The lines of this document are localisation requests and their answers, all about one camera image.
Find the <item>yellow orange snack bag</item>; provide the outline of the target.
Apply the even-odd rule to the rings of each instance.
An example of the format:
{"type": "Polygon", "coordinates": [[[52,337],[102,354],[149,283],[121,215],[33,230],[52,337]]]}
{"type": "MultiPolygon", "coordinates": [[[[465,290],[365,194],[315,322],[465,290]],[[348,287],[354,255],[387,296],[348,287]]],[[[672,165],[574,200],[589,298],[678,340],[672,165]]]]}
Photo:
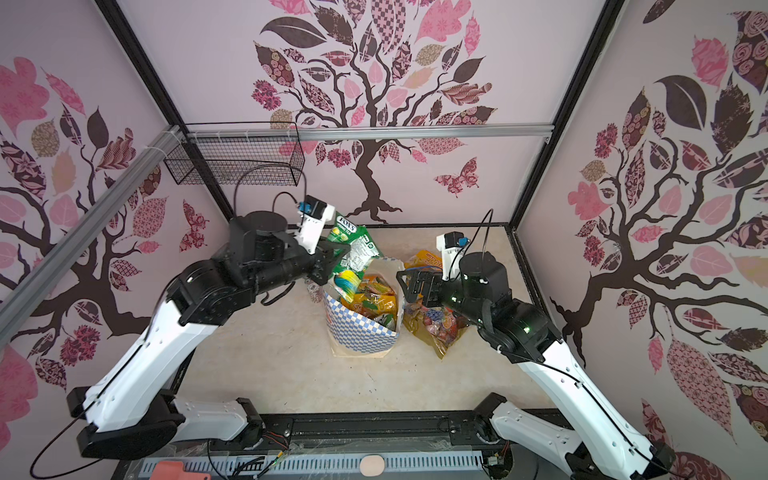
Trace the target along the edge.
{"type": "Polygon", "coordinates": [[[442,270],[442,258],[431,251],[420,250],[404,262],[406,269],[428,268],[442,270]]]}

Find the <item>green snack bag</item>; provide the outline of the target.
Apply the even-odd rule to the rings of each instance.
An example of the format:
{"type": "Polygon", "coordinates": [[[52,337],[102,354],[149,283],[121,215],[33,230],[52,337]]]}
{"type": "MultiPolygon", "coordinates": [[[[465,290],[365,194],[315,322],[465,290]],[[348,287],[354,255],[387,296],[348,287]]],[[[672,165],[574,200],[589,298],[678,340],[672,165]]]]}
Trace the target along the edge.
{"type": "Polygon", "coordinates": [[[335,274],[351,271],[362,278],[370,263],[381,256],[381,252],[370,236],[368,229],[356,225],[341,214],[336,215],[334,226],[327,235],[327,240],[349,247],[334,268],[335,274]]]}

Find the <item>yellow chips bag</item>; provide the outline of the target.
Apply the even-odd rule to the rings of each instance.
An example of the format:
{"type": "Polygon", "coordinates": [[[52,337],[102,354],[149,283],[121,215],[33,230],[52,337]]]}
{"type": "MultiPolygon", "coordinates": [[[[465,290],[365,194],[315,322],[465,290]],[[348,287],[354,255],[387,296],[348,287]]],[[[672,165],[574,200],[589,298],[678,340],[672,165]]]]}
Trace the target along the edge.
{"type": "Polygon", "coordinates": [[[382,327],[396,330],[397,296],[381,275],[365,275],[348,308],[382,327]]]}

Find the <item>gold candy bag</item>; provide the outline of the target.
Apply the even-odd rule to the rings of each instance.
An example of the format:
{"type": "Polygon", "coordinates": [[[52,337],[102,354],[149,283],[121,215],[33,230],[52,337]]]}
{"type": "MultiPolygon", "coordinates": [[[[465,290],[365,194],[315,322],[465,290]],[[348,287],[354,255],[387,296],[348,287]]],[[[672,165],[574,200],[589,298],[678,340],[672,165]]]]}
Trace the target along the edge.
{"type": "Polygon", "coordinates": [[[427,308],[421,302],[414,302],[404,307],[403,325],[443,359],[469,327],[469,321],[447,307],[427,308]]]}

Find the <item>blue checkered paper bag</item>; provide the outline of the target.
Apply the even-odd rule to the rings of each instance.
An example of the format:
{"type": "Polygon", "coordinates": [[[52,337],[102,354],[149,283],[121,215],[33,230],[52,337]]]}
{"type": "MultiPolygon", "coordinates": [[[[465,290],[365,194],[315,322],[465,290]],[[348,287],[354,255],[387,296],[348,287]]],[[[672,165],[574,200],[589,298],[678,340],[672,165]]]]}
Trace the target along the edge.
{"type": "Polygon", "coordinates": [[[403,291],[396,279],[396,274],[403,267],[401,260],[378,258],[365,271],[366,274],[379,275],[394,291],[395,310],[392,322],[387,326],[376,321],[379,314],[369,318],[348,309],[332,286],[323,288],[327,333],[334,357],[380,359],[393,349],[400,337],[405,306],[403,291]]]}

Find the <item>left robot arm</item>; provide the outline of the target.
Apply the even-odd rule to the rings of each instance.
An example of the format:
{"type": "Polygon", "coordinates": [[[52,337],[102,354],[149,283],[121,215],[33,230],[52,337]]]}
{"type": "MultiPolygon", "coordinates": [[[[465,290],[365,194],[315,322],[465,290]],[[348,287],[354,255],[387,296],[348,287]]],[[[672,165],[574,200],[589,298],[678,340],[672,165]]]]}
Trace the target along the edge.
{"type": "Polygon", "coordinates": [[[149,326],[110,372],[68,395],[71,416],[86,422],[77,436],[83,457],[136,460],[174,442],[220,440],[245,447],[259,441],[263,422],[250,400],[196,402],[165,384],[235,312],[257,300],[274,303],[271,290],[288,293],[300,278],[319,285],[329,280],[349,250],[322,235],[335,209],[307,199],[299,212],[295,233],[272,211],[232,218],[227,243],[172,279],[149,326]]]}

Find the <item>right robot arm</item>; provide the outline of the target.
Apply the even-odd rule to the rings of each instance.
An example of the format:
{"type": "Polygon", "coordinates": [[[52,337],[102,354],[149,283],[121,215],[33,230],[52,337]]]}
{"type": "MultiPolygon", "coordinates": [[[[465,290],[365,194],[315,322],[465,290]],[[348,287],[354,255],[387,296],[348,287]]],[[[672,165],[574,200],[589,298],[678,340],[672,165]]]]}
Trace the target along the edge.
{"type": "Polygon", "coordinates": [[[489,252],[453,255],[442,272],[397,273],[409,302],[447,307],[476,326],[498,354],[531,377],[568,421],[559,427],[500,397],[486,414],[494,434],[572,479],[655,479],[672,472],[674,451],[626,421],[579,366],[562,334],[536,306],[514,298],[506,268],[489,252]]]}

